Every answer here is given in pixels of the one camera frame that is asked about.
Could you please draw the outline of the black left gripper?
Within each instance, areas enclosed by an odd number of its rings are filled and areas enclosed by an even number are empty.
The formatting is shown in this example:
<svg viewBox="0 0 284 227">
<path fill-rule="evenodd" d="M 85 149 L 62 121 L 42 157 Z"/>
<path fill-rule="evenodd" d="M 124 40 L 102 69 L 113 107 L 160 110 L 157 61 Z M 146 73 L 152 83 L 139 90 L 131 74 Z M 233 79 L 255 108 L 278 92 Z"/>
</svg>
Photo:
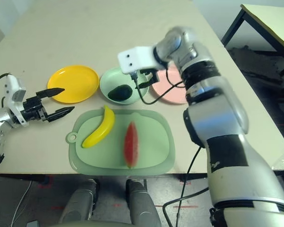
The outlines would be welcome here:
<svg viewBox="0 0 284 227">
<path fill-rule="evenodd" d="M 36 92 L 36 96 L 28 98 L 25 102 L 23 102 L 24 110 L 21 111 L 21 114 L 24 119 L 27 122 L 32 120 L 47 120 L 48 122 L 52 122 L 69 114 L 75 108 L 74 106 L 64 107 L 56 110 L 50 115 L 47 115 L 41 102 L 41 98 L 56 96 L 64 90 L 64 88 L 55 87 Z"/>
</svg>

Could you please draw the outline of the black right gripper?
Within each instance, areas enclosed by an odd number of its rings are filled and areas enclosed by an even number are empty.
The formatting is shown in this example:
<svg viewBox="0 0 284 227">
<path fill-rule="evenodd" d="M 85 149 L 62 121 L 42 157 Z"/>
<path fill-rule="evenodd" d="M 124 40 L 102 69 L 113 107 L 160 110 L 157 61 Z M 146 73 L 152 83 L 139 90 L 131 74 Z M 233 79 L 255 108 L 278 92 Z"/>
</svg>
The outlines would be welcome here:
<svg viewBox="0 0 284 227">
<path fill-rule="evenodd" d="M 138 88 L 147 88 L 151 86 L 153 83 L 159 82 L 159 77 L 157 74 L 158 70 L 157 69 L 143 69 L 140 70 L 141 74 L 144 74 L 145 76 L 149 76 L 147 82 L 143 82 L 137 85 Z"/>
</svg>

